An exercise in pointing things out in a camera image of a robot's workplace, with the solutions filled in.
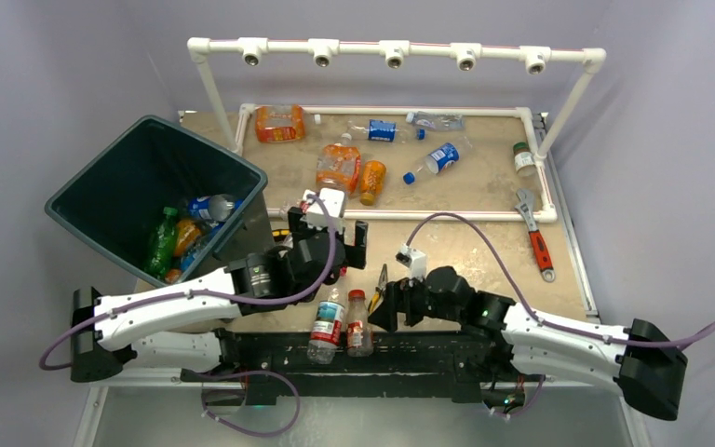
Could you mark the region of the small red cap bottle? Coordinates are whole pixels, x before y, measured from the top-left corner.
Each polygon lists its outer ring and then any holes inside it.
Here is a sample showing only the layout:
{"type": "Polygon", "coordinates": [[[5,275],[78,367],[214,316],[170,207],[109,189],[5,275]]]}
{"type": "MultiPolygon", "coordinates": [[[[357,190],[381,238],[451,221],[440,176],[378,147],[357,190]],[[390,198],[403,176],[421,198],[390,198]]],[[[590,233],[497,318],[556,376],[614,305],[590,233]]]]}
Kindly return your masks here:
{"type": "Polygon", "coordinates": [[[346,352],[349,357],[367,357],[373,352],[373,334],[368,316],[365,292],[363,290],[350,291],[345,331],[346,352]]]}

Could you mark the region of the red label water bottle front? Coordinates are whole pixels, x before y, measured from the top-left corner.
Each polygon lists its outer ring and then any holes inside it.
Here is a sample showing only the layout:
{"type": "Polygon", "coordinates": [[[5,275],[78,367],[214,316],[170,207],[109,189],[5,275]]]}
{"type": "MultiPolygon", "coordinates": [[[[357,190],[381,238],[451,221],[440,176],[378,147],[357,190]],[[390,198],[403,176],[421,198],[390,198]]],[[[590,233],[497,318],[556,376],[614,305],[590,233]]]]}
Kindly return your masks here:
{"type": "Polygon", "coordinates": [[[345,298],[338,288],[329,288],[317,305],[307,347],[307,357],[315,364],[330,364],[337,353],[344,326],[345,298]]]}

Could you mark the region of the Pocari Sweat bottle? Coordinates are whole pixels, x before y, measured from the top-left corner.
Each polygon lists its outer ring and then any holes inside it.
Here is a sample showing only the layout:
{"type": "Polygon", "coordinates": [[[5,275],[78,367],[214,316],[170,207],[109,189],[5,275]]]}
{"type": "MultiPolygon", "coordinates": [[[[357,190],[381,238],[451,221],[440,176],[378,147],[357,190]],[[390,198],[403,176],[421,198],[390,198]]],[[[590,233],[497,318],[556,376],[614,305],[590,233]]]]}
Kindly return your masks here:
{"type": "Polygon", "coordinates": [[[204,252],[209,242],[223,227],[223,223],[218,223],[210,228],[206,235],[200,237],[181,257],[179,268],[186,272],[193,262],[204,252]]]}

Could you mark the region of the large crushed orange label bottle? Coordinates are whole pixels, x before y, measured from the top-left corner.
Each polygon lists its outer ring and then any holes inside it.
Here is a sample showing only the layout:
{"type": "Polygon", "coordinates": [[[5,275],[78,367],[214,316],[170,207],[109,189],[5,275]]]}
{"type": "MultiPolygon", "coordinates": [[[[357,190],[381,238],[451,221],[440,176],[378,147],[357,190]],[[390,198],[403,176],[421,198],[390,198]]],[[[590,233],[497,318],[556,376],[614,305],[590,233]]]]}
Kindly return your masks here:
{"type": "Polygon", "coordinates": [[[321,123],[320,114],[311,114],[298,104],[264,105],[254,111],[254,131],[261,143],[297,142],[321,123]]]}

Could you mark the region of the orange juice bottle orange cap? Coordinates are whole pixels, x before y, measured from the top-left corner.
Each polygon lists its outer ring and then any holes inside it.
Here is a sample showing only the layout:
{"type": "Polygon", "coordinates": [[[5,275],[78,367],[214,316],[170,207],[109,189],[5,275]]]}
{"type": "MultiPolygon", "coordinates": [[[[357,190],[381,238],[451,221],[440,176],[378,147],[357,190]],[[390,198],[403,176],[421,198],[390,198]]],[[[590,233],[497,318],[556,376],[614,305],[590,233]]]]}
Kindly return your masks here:
{"type": "Polygon", "coordinates": [[[190,218],[180,219],[176,223],[176,231],[174,257],[182,257],[203,236],[203,231],[199,224],[190,218]]]}

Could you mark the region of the green plastic bottle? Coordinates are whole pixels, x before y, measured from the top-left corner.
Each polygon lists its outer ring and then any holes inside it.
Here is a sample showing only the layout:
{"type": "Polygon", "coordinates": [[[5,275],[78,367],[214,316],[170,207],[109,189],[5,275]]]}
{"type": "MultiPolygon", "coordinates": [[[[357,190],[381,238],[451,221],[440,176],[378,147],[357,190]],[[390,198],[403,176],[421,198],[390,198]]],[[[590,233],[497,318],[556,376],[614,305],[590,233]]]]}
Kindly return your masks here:
{"type": "Polygon", "coordinates": [[[144,264],[144,271],[153,278],[162,279],[170,270],[178,237],[177,221],[178,210],[165,207],[162,220],[150,238],[149,255],[144,264]]]}

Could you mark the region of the red label bottle red cap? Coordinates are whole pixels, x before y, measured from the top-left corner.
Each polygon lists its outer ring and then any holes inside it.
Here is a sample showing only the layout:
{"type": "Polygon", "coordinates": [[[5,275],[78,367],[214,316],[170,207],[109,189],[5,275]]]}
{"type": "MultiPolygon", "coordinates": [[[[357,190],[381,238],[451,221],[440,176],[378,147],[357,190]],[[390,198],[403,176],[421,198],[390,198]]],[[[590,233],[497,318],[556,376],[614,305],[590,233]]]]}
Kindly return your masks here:
{"type": "Polygon", "coordinates": [[[287,220],[289,212],[292,209],[300,209],[302,212],[305,212],[308,205],[309,202],[306,199],[287,200],[279,207],[279,217],[287,220]]]}

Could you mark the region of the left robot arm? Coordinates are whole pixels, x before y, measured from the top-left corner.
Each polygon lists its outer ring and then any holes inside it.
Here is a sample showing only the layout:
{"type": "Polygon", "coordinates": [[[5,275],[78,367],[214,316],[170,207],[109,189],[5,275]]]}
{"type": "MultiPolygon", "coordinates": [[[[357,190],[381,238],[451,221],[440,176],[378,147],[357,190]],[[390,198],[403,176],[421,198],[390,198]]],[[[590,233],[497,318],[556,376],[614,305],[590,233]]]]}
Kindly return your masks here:
{"type": "Polygon", "coordinates": [[[252,253],[198,278],[150,291],[75,291],[71,380],[98,382],[127,367],[181,368],[210,373],[219,381],[235,377],[240,356],[233,336],[184,334],[178,328],[307,303],[321,286],[337,282],[344,269],[366,266],[367,222],[355,222],[354,242],[347,244],[341,221],[330,228],[323,215],[298,208],[290,214],[291,247],[252,253]]]}

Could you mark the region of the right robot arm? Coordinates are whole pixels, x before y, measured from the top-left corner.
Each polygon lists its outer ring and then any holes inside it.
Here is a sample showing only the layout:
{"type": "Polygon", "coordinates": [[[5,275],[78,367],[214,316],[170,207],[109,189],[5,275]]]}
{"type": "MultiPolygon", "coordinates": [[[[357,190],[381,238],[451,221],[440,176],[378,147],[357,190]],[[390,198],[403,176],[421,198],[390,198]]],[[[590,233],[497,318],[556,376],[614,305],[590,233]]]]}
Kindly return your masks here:
{"type": "Polygon", "coordinates": [[[488,341],[485,365],[496,378],[554,376],[611,391],[652,418],[679,415],[688,358],[647,320],[603,325],[528,310],[473,288],[451,266],[385,284],[369,322],[395,332],[400,318],[408,327],[426,318],[456,322],[461,332],[488,341]]]}

